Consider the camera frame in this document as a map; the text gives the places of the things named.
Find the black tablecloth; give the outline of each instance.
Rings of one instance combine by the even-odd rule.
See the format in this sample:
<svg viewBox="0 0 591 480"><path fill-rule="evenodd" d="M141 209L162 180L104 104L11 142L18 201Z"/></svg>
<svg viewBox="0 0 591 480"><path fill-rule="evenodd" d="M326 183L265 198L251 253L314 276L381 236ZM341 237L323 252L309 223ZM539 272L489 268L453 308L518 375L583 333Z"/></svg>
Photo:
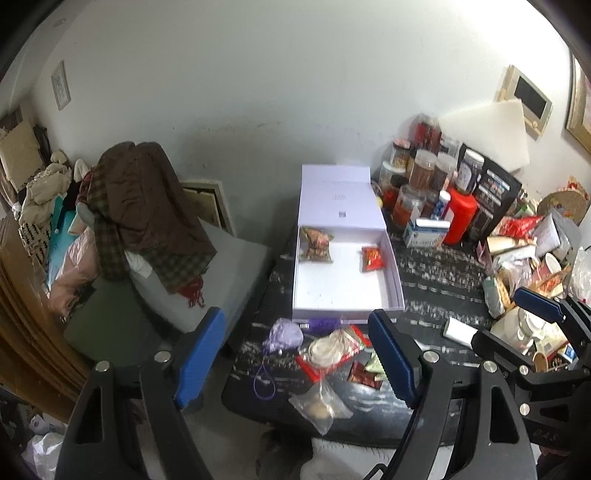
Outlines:
<svg viewBox="0 0 591 480"><path fill-rule="evenodd" d="M296 235L294 231L290 236L269 277L267 290L226 382L222 402L238 415L318 436L312 424L288 402L290 395L302 394L312 386L294 360L295 351L284 352L281 356L273 354L265 361L277 386L272 400L259 400L253 391L253 380L262 361L262 342L279 317L291 317ZM409 333L422 348L439 352L451 363L476 366L478 358L470 349L441 336L450 316L474 327L491 326L480 286L485 271L474 254L449 247L407 249L397 234L391 235L391 241L405 298L405 310L396 317L399 330ZM365 325L360 327L366 332ZM304 343L313 338L305 335ZM348 420L335 420L324 438L368 447L397 447L411 410L394 396L387 382L379 391L347 382L353 360L365 363L369 357L369 353L361 352L327 376L334 391L354 415ZM270 393L265 377L262 380L257 382L258 391ZM453 443L458 420L459 400L452 400L442 442Z"/></svg>

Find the plastic bag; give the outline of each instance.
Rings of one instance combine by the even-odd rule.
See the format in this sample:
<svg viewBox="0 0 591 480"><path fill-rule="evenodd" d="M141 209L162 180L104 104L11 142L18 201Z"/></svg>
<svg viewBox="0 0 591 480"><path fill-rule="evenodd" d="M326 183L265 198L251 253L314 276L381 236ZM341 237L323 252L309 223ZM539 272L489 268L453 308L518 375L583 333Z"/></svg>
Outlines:
<svg viewBox="0 0 591 480"><path fill-rule="evenodd" d="M579 248L570 277L569 293L591 305L591 254Z"/></svg>
<svg viewBox="0 0 591 480"><path fill-rule="evenodd" d="M43 437L35 435L31 439L35 468L41 480L53 480L63 441L64 436L55 432L50 432Z"/></svg>
<svg viewBox="0 0 591 480"><path fill-rule="evenodd" d="M291 397L290 403L321 435L326 435L334 419L349 419L353 416L353 412L324 379L312 385L306 393Z"/></svg>
<svg viewBox="0 0 591 480"><path fill-rule="evenodd" d="M530 238L535 227L541 222L542 216L511 218L503 217L490 236L511 236L513 238Z"/></svg>
<svg viewBox="0 0 591 480"><path fill-rule="evenodd" d="M532 282L530 259L524 258L503 263L499 276L503 279L504 284L509 285L509 296L513 298L515 290L519 287L528 287Z"/></svg>
<svg viewBox="0 0 591 480"><path fill-rule="evenodd" d="M317 382L369 345L355 325L347 325L301 348L295 361L310 380Z"/></svg>

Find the cardboard box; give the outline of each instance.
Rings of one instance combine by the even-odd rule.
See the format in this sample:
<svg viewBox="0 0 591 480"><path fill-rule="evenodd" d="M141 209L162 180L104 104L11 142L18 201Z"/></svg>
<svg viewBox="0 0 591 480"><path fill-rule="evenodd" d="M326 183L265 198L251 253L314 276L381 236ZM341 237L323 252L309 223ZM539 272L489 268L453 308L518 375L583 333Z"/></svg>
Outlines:
<svg viewBox="0 0 591 480"><path fill-rule="evenodd" d="M298 232L293 316L367 322L374 309L391 317L404 310L396 258L368 167L303 165L298 227L334 236L333 263L300 261L307 241ZM380 247L386 269L363 272L362 247Z"/></svg>
<svg viewBox="0 0 591 480"><path fill-rule="evenodd" d="M427 218L411 218L402 235L404 244L412 248L440 247L449 231L450 222L446 220L430 220Z"/></svg>

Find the beige cloth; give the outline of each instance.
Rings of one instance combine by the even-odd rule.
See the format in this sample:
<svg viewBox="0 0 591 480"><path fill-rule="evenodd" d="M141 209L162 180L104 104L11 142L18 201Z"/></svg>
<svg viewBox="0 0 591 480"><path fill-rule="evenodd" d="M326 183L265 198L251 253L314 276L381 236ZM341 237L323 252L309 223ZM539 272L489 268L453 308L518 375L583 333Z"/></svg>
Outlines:
<svg viewBox="0 0 591 480"><path fill-rule="evenodd" d="M71 169L59 163L52 163L35 175L27 184L27 197L22 204L18 223L32 223L37 226L46 223L53 213L56 196L67 192L71 181Z"/></svg>
<svg viewBox="0 0 591 480"><path fill-rule="evenodd" d="M43 168L39 143L28 121L23 120L0 141L0 159L7 179L17 192Z"/></svg>

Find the picture frame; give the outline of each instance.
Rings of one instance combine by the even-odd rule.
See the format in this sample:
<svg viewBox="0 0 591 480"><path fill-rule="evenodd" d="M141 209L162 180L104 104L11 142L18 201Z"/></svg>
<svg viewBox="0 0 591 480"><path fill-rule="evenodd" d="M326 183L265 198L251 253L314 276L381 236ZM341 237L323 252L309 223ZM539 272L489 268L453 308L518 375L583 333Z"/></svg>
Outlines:
<svg viewBox="0 0 591 480"><path fill-rule="evenodd" d="M189 198L199 206L203 220L236 236L221 181L200 179L182 181L181 185Z"/></svg>
<svg viewBox="0 0 591 480"><path fill-rule="evenodd" d="M53 86L53 93L56 96L57 108L61 111L72 99L66 80L66 68L63 60L51 74L51 84Z"/></svg>
<svg viewBox="0 0 591 480"><path fill-rule="evenodd" d="M591 153L591 82L581 65L572 58L572 80L566 130Z"/></svg>

